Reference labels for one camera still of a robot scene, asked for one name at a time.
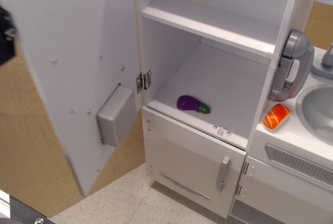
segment screw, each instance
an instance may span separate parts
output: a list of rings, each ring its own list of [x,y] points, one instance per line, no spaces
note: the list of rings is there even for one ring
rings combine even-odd
[[[38,218],[36,221],[35,221],[35,224],[43,224],[44,220],[42,218]]]

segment metal hinge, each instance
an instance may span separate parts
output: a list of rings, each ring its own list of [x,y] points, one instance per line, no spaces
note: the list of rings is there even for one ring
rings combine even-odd
[[[147,72],[146,74],[140,73],[140,75],[136,79],[136,91],[137,93],[141,93],[142,90],[147,90],[150,86],[152,86],[151,83],[151,71]]]
[[[237,188],[236,188],[236,195],[239,195],[240,194],[240,190],[241,190],[241,185],[238,185]]]
[[[243,170],[241,171],[244,175],[246,174],[246,171],[248,170],[249,163],[245,162]]]

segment gray box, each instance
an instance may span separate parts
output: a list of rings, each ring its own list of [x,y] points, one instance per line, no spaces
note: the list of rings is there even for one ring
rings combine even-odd
[[[119,85],[97,113],[103,144],[119,147],[135,121],[134,92]]]

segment orange toy food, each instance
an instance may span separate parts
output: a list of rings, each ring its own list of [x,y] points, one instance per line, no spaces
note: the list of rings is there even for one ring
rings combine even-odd
[[[291,110],[281,103],[274,106],[266,115],[263,124],[269,130],[276,130],[291,114]]]

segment wooden panel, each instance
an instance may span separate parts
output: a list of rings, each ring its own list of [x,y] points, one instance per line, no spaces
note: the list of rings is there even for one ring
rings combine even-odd
[[[17,56],[0,67],[0,92],[0,189],[46,216],[83,199],[18,48]],[[91,193],[143,162],[139,114]]]
[[[328,49],[333,43],[333,6],[315,2],[305,27],[305,33],[314,46]]]

